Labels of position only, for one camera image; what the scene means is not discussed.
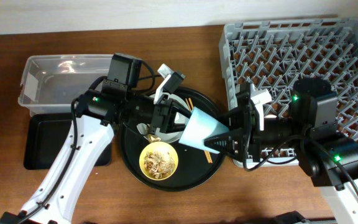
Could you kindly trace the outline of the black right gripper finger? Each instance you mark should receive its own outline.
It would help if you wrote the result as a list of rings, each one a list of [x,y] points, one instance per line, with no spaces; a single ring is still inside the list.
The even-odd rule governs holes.
[[[228,128],[243,127],[243,111],[240,108],[234,108],[218,116],[218,121]]]
[[[226,155],[241,155],[244,152],[244,130],[237,128],[226,133],[211,136],[204,145]]]

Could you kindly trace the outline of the grey ceramic plate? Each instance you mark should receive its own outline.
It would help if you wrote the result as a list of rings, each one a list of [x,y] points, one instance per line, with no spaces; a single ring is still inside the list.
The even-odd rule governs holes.
[[[179,104],[181,104],[182,106],[187,108],[187,104],[179,96],[177,96],[175,94],[169,94],[169,93],[164,93],[164,95],[167,95],[168,99],[172,98],[172,99],[176,100],[177,102],[179,102]],[[175,122],[175,124],[187,124],[188,118],[183,116],[183,115],[181,115],[180,113],[177,113],[175,115],[174,122]],[[137,125],[137,130],[141,134],[146,134],[148,128],[149,128],[148,124],[140,123],[140,124]],[[155,135],[158,138],[160,138],[160,140],[163,141],[163,142],[172,143],[172,142],[175,142],[175,141],[177,141],[177,140],[179,140],[181,138],[182,131],[175,132],[175,133],[161,133],[160,128],[157,128],[156,132],[155,132]]]

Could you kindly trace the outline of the light blue cup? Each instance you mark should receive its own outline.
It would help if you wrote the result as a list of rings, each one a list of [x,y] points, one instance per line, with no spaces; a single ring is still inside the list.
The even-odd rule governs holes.
[[[196,149],[209,151],[213,154],[219,154],[219,151],[206,147],[204,145],[204,140],[228,131],[229,128],[227,126],[223,125],[217,119],[201,109],[194,107],[191,112],[191,117],[178,142]]]

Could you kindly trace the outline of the yellow bowl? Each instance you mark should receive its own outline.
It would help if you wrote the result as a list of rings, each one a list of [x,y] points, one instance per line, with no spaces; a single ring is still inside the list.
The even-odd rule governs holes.
[[[165,180],[178,168],[178,154],[168,143],[153,142],[145,146],[140,153],[139,167],[147,178]]]

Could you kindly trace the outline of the food scraps pile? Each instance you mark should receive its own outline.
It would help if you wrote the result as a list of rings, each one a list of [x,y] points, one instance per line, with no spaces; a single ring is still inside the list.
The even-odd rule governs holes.
[[[143,168],[154,179],[168,177],[175,170],[175,161],[167,152],[146,152]]]

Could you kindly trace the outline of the gold snack wrapper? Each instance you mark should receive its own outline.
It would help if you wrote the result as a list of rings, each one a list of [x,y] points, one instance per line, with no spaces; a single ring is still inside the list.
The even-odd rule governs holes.
[[[149,143],[160,142],[160,141],[161,141],[161,138],[160,138],[160,137],[148,133],[149,128],[150,128],[150,125],[147,124],[147,125],[146,125],[146,135],[145,135],[145,137],[146,137],[146,139],[148,140],[148,142],[149,142]]]

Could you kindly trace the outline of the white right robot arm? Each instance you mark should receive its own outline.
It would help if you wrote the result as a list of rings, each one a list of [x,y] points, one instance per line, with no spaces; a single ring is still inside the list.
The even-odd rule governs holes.
[[[293,84],[288,118],[264,118],[251,83],[236,88],[238,106],[218,121],[228,131],[204,145],[256,170],[278,150],[292,148],[303,172],[319,188],[338,223],[358,223],[358,143],[337,130],[337,94],[328,81],[302,78]]]

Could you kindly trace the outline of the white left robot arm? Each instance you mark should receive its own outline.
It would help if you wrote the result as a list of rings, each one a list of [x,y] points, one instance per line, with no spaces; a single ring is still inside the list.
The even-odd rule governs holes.
[[[154,97],[149,89],[138,90],[140,69],[146,62],[130,55],[112,56],[108,74],[95,80],[88,90],[71,102],[71,127],[58,156],[33,196],[19,214],[4,212],[0,223],[71,223],[76,203],[102,152],[114,133],[130,121],[149,124],[156,130],[175,133],[185,125],[175,124],[180,113],[189,118],[187,107],[163,92],[173,93],[184,74],[162,65],[164,78]]]

